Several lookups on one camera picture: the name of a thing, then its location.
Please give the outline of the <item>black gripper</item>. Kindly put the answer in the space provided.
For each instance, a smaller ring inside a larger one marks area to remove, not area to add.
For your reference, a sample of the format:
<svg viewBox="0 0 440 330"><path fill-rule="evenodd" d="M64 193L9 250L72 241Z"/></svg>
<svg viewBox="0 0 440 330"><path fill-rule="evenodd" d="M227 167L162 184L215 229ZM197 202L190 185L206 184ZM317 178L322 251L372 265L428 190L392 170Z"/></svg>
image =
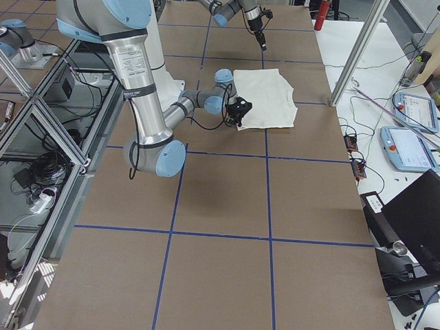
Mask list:
<svg viewBox="0 0 440 330"><path fill-rule="evenodd" d="M242 127L242 117L243 117L243 110L241 109L241 103L236 102L234 104L229 104L226 107L227 111L227 118L226 123L227 124L235 124L238 129Z"/></svg>
<svg viewBox="0 0 440 330"><path fill-rule="evenodd" d="M255 18L247 21L249 30L255 35L258 44L261 46L261 50L265 51L267 49L265 35L263 34L263 22L261 18Z"/></svg>

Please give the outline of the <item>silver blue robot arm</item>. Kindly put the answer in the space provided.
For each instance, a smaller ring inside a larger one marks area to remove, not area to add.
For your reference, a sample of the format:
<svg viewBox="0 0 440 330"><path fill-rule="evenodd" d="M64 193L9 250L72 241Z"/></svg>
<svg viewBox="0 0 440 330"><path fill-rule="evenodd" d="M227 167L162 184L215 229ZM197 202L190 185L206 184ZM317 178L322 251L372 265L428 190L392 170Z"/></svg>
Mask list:
<svg viewBox="0 0 440 330"><path fill-rule="evenodd" d="M229 69L214 75L208 91L183 91L162 110L145 45L153 16L150 1L57 1L59 31L72 39L104 44L110 55L124 99L135 119L135 135L124 146L124 158L138 171L172 177L183 167L186 147L173 129L196 108L221 114L226 124L241 125L251 103L237 95Z"/></svg>
<svg viewBox="0 0 440 330"><path fill-rule="evenodd" d="M263 17L267 18L267 23L273 19L273 12L270 9L262 8L258 1L252 0L231 0L227 3L215 0L198 1L210 15L214 17L217 25L224 27L239 12L242 14L247 31L255 36L261 50L267 49L264 35L266 25L263 24Z"/></svg>

